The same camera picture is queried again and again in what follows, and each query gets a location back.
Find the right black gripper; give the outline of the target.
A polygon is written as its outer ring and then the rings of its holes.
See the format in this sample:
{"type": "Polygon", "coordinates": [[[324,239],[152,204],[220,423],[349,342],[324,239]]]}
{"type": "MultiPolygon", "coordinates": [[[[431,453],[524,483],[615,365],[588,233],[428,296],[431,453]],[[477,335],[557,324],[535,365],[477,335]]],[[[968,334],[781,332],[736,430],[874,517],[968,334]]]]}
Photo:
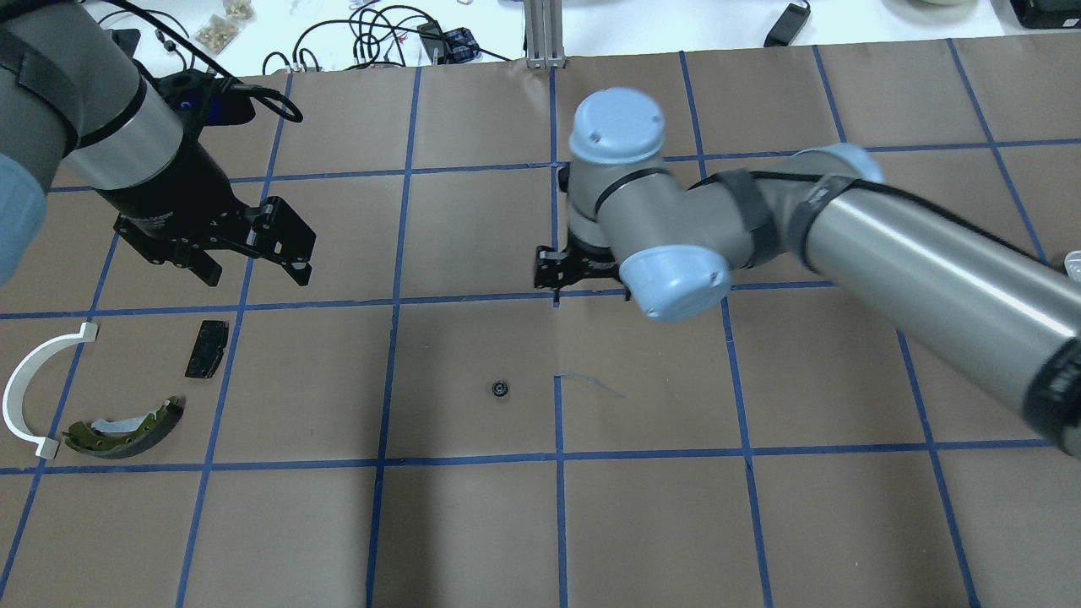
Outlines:
{"type": "Polygon", "coordinates": [[[557,291],[583,280],[615,280],[622,286],[624,296],[629,296],[629,289],[619,277],[617,259],[609,247],[584,242],[575,232],[568,232],[568,246],[562,253],[565,257],[561,262],[561,282],[557,291]]]}

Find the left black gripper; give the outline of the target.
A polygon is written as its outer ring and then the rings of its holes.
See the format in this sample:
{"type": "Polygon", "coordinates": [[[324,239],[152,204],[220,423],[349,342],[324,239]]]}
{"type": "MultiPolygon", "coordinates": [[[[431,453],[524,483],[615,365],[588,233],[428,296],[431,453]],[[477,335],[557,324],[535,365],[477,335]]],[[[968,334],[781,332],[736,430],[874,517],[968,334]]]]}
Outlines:
{"type": "Polygon", "coordinates": [[[312,227],[282,197],[248,208],[201,144],[182,144],[165,168],[138,185],[98,195],[118,211],[114,232],[150,264],[188,269],[216,287],[221,264],[209,254],[231,250],[268,259],[295,285],[312,279],[312,227]]]}

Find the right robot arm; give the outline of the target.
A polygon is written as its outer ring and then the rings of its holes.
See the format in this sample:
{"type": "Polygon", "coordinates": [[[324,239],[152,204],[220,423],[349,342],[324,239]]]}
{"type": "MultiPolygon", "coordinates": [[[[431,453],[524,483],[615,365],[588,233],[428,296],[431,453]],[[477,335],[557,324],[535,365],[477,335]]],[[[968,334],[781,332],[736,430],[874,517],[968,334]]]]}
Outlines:
{"type": "Polygon", "coordinates": [[[735,270],[789,253],[1078,457],[1077,281],[889,186],[860,146],[682,188],[664,141],[659,104],[642,91],[615,85],[582,101],[572,159],[557,173],[568,244],[536,248],[536,288],[610,278],[646,317],[682,322],[721,304],[735,270]]]}

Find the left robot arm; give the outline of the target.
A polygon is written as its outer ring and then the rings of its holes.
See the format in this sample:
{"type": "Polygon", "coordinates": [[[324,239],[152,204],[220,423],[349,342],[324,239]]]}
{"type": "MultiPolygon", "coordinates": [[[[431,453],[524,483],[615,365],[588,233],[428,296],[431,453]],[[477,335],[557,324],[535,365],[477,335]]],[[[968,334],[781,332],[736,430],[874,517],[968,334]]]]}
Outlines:
{"type": "Polygon", "coordinates": [[[279,197],[245,204],[199,134],[217,96],[258,101],[293,123],[267,85],[182,72],[163,97],[77,1],[3,3],[3,281],[46,219],[59,166],[118,212],[115,232],[143,259],[219,285],[217,250],[268,259],[309,285],[316,234],[279,197]]]}

